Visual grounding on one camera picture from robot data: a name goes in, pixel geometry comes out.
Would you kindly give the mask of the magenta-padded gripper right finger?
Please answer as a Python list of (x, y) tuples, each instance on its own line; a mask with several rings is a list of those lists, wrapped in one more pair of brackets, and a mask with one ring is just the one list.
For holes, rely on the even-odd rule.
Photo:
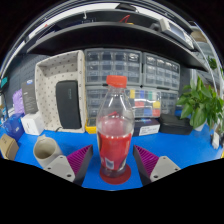
[(180, 170), (167, 156), (158, 157), (145, 148), (134, 145), (135, 158), (142, 185), (148, 185)]

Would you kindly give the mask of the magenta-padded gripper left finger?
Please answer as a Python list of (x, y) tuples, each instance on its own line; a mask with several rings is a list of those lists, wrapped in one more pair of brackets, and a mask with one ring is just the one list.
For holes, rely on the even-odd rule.
[(68, 156), (59, 155), (45, 171), (81, 186), (92, 156), (93, 145), (88, 145)]

